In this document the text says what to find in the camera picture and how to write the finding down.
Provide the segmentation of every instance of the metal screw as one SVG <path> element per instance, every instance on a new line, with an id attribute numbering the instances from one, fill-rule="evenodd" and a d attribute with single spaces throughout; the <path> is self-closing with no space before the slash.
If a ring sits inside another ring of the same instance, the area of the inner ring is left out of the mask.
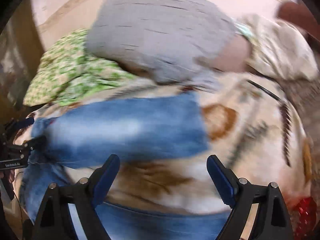
<path id="1" fill-rule="evenodd" d="M 273 188 L 277 188 L 278 187 L 278 184 L 276 182 L 271 182 L 270 185 Z"/>
<path id="2" fill-rule="evenodd" d="M 50 183 L 49 189 L 54 189 L 57 186 L 57 183 Z"/>
<path id="3" fill-rule="evenodd" d="M 245 185 L 245 184 L 248 183 L 248 181 L 247 181 L 245 178 L 240 178 L 240 179 L 239 179 L 239 182 L 240 182 L 241 184 L 243 184 L 243 185 Z"/>
<path id="4" fill-rule="evenodd" d="M 81 178 L 79 179 L 80 184 L 86 184 L 88 182 L 88 178 Z"/>

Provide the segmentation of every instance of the light blue cloth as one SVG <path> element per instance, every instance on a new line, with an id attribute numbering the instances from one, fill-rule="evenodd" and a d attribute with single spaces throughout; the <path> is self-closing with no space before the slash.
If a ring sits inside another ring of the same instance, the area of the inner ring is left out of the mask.
<path id="1" fill-rule="evenodd" d="M 45 134 L 45 152 L 32 151 L 20 201 L 35 220 L 51 182 L 70 184 L 63 166 L 102 165 L 111 153 L 122 162 L 182 158 L 207 149 L 201 109 L 192 92 L 168 98 L 132 98 L 81 106 L 54 119 L 36 120 L 32 136 Z M 111 203 L 96 207 L 111 239 L 215 239 L 229 213 L 175 215 Z M 75 209 L 70 209 L 71 216 Z M 80 225 L 75 224 L 77 232 Z"/>

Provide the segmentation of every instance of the green floral cloth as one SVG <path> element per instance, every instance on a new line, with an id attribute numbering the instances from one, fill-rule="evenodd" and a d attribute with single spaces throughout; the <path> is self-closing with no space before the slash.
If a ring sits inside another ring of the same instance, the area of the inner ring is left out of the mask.
<path id="1" fill-rule="evenodd" d="M 50 101 L 69 105 L 97 91 L 121 87 L 135 75 L 111 60 L 85 51 L 87 30 L 79 29 L 62 37 L 40 60 L 36 76 L 23 100 L 26 106 Z"/>

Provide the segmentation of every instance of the gray folded garment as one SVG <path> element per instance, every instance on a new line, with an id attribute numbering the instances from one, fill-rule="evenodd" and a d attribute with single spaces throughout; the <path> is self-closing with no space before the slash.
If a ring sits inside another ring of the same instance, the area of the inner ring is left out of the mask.
<path id="1" fill-rule="evenodd" d="M 213 60 L 235 35 L 231 18 L 206 0 L 105 0 L 86 48 L 160 84 L 217 90 Z"/>

